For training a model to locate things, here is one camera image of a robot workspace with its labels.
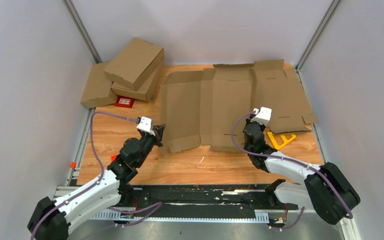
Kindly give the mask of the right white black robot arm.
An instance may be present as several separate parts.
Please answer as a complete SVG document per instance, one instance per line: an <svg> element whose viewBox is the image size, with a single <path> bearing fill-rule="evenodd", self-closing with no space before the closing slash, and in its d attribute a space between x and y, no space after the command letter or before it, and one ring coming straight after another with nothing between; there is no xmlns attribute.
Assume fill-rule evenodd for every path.
<svg viewBox="0 0 384 240"><path fill-rule="evenodd" d="M275 181L265 195L266 204L272 209L284 203L312 208L331 225L343 218L352 219L352 210L360 204L361 198L339 167L332 162L312 165L283 154L266 143L264 129L264 124L248 117L240 150L257 169L293 180Z"/></svg>

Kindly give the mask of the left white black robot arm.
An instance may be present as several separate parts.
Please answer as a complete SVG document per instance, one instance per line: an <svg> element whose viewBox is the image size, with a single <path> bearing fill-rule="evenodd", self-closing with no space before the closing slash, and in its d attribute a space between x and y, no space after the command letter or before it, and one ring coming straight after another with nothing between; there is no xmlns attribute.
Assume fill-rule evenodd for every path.
<svg viewBox="0 0 384 240"><path fill-rule="evenodd" d="M27 224L32 240L66 240L82 223L100 211L133 201L130 181L153 147L163 145L165 124L139 129L140 138L126 140L106 169L97 177L57 199L42 198Z"/></svg>

